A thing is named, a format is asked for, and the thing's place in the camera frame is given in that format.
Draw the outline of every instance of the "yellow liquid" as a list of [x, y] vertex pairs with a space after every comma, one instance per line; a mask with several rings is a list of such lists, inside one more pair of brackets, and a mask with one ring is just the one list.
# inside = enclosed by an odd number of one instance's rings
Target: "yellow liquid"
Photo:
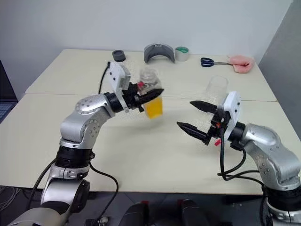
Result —
[[153, 99], [150, 102], [147, 102], [144, 104], [144, 109], [146, 112], [146, 115], [150, 119], [154, 119], [163, 113], [162, 109], [162, 97], [157, 97], [156, 99]]

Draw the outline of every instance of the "white wall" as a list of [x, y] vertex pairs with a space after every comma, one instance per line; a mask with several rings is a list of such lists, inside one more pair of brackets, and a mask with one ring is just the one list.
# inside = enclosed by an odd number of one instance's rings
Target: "white wall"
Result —
[[0, 0], [0, 59], [18, 98], [64, 48], [142, 51], [161, 42], [259, 62], [291, 2]]

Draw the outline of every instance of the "table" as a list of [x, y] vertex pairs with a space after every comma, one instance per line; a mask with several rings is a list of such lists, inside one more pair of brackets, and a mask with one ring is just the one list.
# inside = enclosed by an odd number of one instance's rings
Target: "table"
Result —
[[[81, 95], [26, 94], [0, 124], [0, 184], [33, 187], [44, 167], [55, 158], [60, 124]], [[121, 191], [186, 192], [211, 194], [261, 194], [252, 181], [223, 181], [219, 172], [219, 149], [189, 137], [177, 121], [206, 130], [210, 118], [189, 104], [189, 99], [164, 97], [164, 115], [148, 120], [138, 110], [124, 112], [107, 121], [93, 151], [93, 165], [112, 174]], [[301, 159], [301, 144], [278, 102], [242, 101], [240, 122], [271, 127], [283, 144]], [[226, 168], [241, 153], [225, 149]], [[248, 156], [241, 170], [255, 169]], [[113, 191], [114, 183], [90, 172], [91, 191]], [[42, 188], [46, 177], [40, 184]]]
[[[74, 94], [92, 95], [98, 92], [99, 83], [112, 51], [65, 49], [27, 89], [27, 94]], [[238, 91], [242, 100], [276, 101], [276, 98], [255, 64], [248, 74], [235, 73], [232, 66], [215, 65], [201, 67], [200, 58], [210, 57], [216, 61], [227, 61], [226, 56], [191, 55], [186, 62], [172, 63], [166, 57], [154, 58], [148, 65], [142, 52], [125, 52], [123, 62], [132, 74], [132, 81], [139, 78], [145, 66], [158, 69], [159, 78], [165, 89], [165, 97], [200, 99], [215, 76], [226, 77], [229, 91]], [[104, 79], [103, 91], [111, 89]]]

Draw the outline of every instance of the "plastic bottle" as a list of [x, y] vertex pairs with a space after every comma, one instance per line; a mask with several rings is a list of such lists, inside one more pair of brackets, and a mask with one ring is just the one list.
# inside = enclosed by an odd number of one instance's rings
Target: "plastic bottle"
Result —
[[[158, 78], [158, 71], [153, 68], [144, 68], [140, 71], [140, 82], [138, 84], [141, 95], [146, 94], [152, 89], [162, 88], [161, 82]], [[144, 110], [150, 119], [154, 119], [162, 115], [162, 97], [159, 96], [152, 101], [145, 103]]]

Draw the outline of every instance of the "tape roll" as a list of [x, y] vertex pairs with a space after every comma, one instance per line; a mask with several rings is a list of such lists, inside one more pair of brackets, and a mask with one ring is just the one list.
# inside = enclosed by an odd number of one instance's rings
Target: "tape roll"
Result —
[[189, 49], [184, 46], [175, 48], [174, 56], [177, 61], [186, 61], [189, 58]]

